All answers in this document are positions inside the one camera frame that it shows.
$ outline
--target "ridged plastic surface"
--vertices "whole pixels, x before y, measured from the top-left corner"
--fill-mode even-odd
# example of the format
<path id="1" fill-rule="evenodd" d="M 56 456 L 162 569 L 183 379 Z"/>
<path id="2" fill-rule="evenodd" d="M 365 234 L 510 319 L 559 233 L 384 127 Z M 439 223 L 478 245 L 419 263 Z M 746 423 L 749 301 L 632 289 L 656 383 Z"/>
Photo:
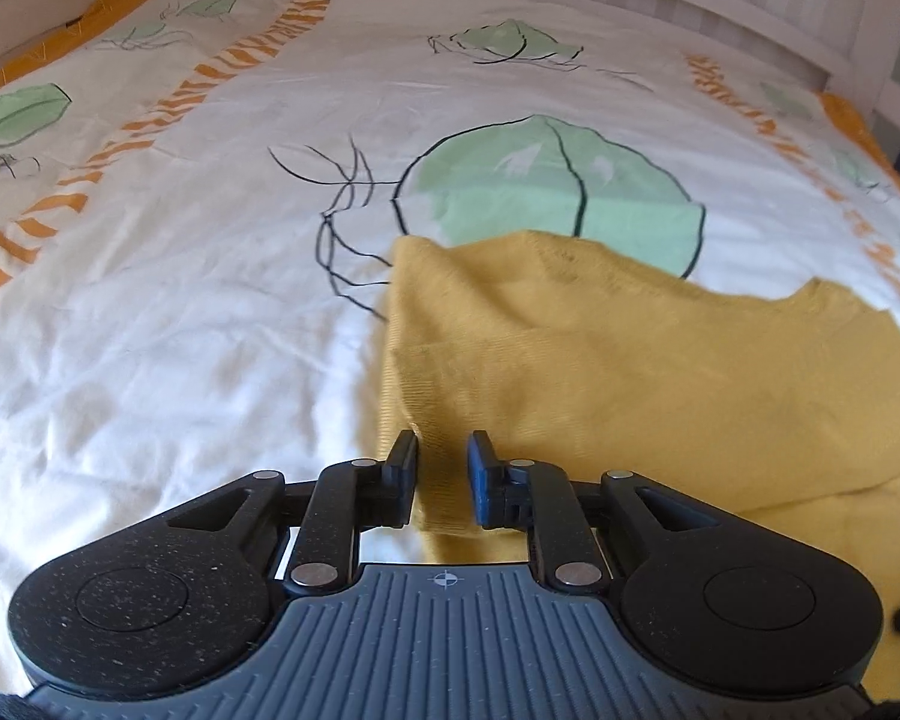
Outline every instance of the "ridged plastic surface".
<path id="1" fill-rule="evenodd" d="M 853 688 L 746 702 L 684 685 L 629 645 L 597 600 L 525 565 L 370 565 L 352 589 L 293 601 L 253 655 L 178 695 L 107 703 L 42 686 L 63 720 L 850 720 Z"/>

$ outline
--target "bed sheet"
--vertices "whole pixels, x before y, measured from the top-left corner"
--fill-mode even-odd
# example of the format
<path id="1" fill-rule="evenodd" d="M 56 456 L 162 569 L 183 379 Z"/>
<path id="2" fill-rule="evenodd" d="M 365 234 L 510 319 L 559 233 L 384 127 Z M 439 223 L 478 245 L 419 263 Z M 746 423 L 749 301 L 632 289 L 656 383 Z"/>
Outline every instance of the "bed sheet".
<path id="1" fill-rule="evenodd" d="M 900 326 L 900 189 L 828 105 L 538 0 L 150 0 L 0 90 L 0 689 L 42 562 L 373 451 L 400 234 L 818 276 Z"/>

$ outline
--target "printed leaf pattern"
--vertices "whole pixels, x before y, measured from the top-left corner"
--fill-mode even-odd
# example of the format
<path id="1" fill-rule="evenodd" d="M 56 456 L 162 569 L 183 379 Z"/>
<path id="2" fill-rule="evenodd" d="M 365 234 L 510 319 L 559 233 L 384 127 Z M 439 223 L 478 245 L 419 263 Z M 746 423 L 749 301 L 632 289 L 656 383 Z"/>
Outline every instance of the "printed leaf pattern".
<path id="1" fill-rule="evenodd" d="M 857 159 L 849 151 L 842 148 L 833 148 L 833 159 L 840 173 L 852 184 L 861 189 L 874 189 L 879 186 L 881 176 L 876 166 L 871 166 L 861 159 Z"/>
<path id="2" fill-rule="evenodd" d="M 225 16 L 233 9 L 237 0 L 197 0 L 180 9 L 178 16 Z"/>
<path id="3" fill-rule="evenodd" d="M 501 59 L 548 59 L 559 56 L 572 59 L 583 46 L 567 46 L 554 40 L 546 32 L 516 19 L 507 19 L 495 26 L 480 26 L 467 29 L 453 36 L 453 39 L 470 49 L 481 49 Z"/>
<path id="4" fill-rule="evenodd" d="M 166 22 L 144 22 L 135 26 L 127 26 L 126 28 L 116 29 L 103 35 L 103 40 L 109 40 L 113 43 L 122 43 L 124 41 L 142 41 L 146 38 L 154 37 L 161 33 L 167 26 Z"/>
<path id="5" fill-rule="evenodd" d="M 804 119 L 805 122 L 813 121 L 813 113 L 810 112 L 810 109 L 778 86 L 761 81 L 760 88 L 763 89 L 763 94 L 770 105 L 773 105 L 773 108 L 781 116 L 793 116 L 797 119 Z"/>
<path id="6" fill-rule="evenodd" d="M 59 121 L 70 103 L 66 92 L 53 83 L 0 95 L 0 148 L 16 146 Z"/>
<path id="7" fill-rule="evenodd" d="M 533 229 L 600 241 L 688 274 L 703 206 L 643 154 L 593 129 L 533 115 L 447 138 L 408 171 L 452 245 Z"/>

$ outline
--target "orange striped border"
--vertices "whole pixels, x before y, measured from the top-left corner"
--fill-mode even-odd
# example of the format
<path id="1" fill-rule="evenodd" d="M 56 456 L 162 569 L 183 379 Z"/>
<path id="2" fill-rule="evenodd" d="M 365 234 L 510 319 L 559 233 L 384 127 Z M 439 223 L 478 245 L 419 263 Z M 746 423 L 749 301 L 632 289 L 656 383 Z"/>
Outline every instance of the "orange striped border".
<path id="1" fill-rule="evenodd" d="M 323 20 L 329 2 L 293 0 L 263 32 L 241 38 L 197 65 L 167 98 L 157 100 L 139 119 L 120 127 L 82 165 L 68 170 L 56 182 L 57 191 L 41 197 L 0 229 L 0 288 L 34 264 L 44 242 L 86 207 L 88 193 L 106 176 L 108 167 L 128 153 L 152 146 L 160 133 L 182 121 L 221 84 L 273 59 L 281 47 Z"/>
<path id="2" fill-rule="evenodd" d="M 842 206 L 844 219 L 850 230 L 863 245 L 866 256 L 876 267 L 876 271 L 893 288 L 900 299 L 900 266 L 896 250 L 884 240 L 864 215 L 851 207 L 847 196 L 833 186 L 814 165 L 810 155 L 800 148 L 789 136 L 780 132 L 776 122 L 767 113 L 756 108 L 746 100 L 742 100 L 734 90 L 727 86 L 720 65 L 714 60 L 701 55 L 688 55 L 687 64 L 693 76 L 694 86 L 709 98 L 727 105 L 741 116 L 754 123 L 754 129 L 761 137 L 769 141 L 773 149 L 803 175 L 810 179 L 826 197 Z"/>
<path id="3" fill-rule="evenodd" d="M 48 35 L 42 43 L 24 55 L 14 57 L 0 69 L 0 88 L 10 81 L 21 79 L 27 73 L 39 70 L 78 49 L 129 16 L 147 0 L 94 0 L 86 13 L 74 23 L 62 26 Z"/>

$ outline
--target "yellow knit fabric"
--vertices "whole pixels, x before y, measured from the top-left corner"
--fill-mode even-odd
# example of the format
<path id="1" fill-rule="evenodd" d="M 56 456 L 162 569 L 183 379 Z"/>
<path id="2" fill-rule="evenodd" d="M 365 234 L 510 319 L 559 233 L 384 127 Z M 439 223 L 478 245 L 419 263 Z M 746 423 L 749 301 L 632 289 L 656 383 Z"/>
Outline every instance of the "yellow knit fabric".
<path id="1" fill-rule="evenodd" d="M 626 467 L 857 565 L 900 604 L 900 332 L 849 290 L 714 295 L 595 242 L 396 245 L 380 454 L 421 440 L 436 562 L 524 560 L 473 524 L 466 438 L 595 481 Z M 866 685 L 900 697 L 900 640 Z"/>

